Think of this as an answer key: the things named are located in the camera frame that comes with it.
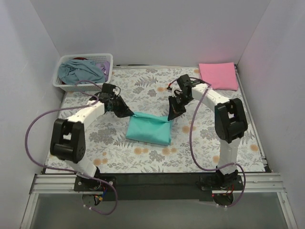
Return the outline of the teal t-shirt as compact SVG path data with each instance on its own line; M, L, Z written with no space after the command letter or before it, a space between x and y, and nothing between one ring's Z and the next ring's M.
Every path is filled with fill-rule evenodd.
M139 142L168 146L172 141L172 121L167 116L135 112L130 117L126 138Z

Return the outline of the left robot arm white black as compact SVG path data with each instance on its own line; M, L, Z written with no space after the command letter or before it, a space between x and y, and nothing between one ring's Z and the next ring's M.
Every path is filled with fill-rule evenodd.
M93 95L87 104L67 119L57 119L53 125L50 154L66 161L76 175L85 178L89 190L101 187L100 171L86 156L85 130L106 112L118 118L133 116L134 113L120 96L121 89L104 83L100 92Z

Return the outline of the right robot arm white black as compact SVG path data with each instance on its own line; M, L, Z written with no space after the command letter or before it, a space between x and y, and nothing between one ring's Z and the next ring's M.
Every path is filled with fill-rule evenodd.
M218 187L228 189L239 180L238 170L242 167L237 164L238 147L248 122L244 106L239 98L229 99L220 95L211 88L211 85L201 79L184 74L175 79L179 89L167 87L172 92L169 96L168 120L171 121L186 112L186 105L197 100L214 113L215 132L220 140L219 161L215 169L204 169L206 175L201 178L203 187Z

